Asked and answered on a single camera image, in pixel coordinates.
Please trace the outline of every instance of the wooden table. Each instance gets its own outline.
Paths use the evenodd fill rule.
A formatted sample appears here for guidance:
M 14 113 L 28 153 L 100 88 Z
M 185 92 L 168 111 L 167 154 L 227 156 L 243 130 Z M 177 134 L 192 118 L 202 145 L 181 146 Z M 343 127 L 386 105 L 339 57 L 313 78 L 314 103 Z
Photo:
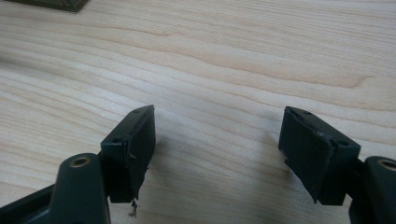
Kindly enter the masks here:
M 97 153 L 155 105 L 157 148 L 113 223 L 348 223 L 314 204 L 277 141 L 286 105 L 396 159 L 396 3 L 90 0 L 77 14 L 0 2 L 0 205 Z

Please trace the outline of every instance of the dark object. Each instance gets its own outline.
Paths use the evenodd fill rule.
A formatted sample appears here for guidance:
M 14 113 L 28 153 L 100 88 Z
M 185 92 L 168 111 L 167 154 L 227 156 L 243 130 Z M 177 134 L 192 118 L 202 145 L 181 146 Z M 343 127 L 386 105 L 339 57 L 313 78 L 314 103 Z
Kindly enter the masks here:
M 314 202 L 342 205 L 349 194 L 351 223 L 396 223 L 396 161 L 362 162 L 360 148 L 312 113 L 286 107 L 279 149 Z
M 37 7 L 49 7 L 71 12 L 78 12 L 88 0 L 6 0 Z
M 113 203 L 138 198 L 155 148 L 154 106 L 138 108 L 102 142 L 99 155 L 65 160 L 49 186 L 0 208 L 0 223 L 110 223 Z

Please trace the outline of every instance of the wood grain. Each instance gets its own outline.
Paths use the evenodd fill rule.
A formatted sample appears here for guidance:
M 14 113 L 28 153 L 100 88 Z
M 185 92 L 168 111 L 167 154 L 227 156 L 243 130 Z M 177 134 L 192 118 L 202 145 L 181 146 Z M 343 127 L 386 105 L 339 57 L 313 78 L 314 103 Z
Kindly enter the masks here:
M 396 158 L 396 2 L 90 0 L 77 14 L 0 2 L 0 206 L 97 153 L 155 105 L 157 148 L 113 223 L 348 223 L 283 163 L 286 105 Z

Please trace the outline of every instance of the screw hole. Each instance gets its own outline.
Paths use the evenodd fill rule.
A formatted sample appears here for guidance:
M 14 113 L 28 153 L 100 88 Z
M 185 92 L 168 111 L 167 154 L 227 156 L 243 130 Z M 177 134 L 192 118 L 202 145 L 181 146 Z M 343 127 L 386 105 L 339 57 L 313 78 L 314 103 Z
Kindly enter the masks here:
M 338 141 L 337 143 L 338 143 L 339 145 L 341 145 L 341 146 L 344 146 L 344 147 L 349 146 L 349 143 L 346 142 L 346 141 Z
M 396 171 L 396 164 L 393 161 L 380 160 L 378 163 L 391 171 Z
M 113 139 L 113 143 L 118 143 L 118 142 L 120 142 L 120 141 L 121 141 L 120 138 L 115 138 L 115 139 Z
M 84 166 L 84 165 L 90 163 L 90 161 L 91 161 L 91 159 L 88 157 L 78 157 L 78 158 L 73 159 L 70 162 L 70 166 L 73 168 L 78 168 L 78 167 L 81 167 L 81 166 Z

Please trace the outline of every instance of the black mount arm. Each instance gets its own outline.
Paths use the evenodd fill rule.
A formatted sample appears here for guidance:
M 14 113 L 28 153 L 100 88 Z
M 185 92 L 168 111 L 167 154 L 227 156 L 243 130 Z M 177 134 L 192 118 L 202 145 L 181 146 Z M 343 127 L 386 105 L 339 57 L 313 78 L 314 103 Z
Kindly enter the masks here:
M 154 106 L 129 113 L 101 147 L 65 160 L 53 186 L 0 208 L 0 223 L 110 223 L 107 197 L 138 199 L 155 148 Z

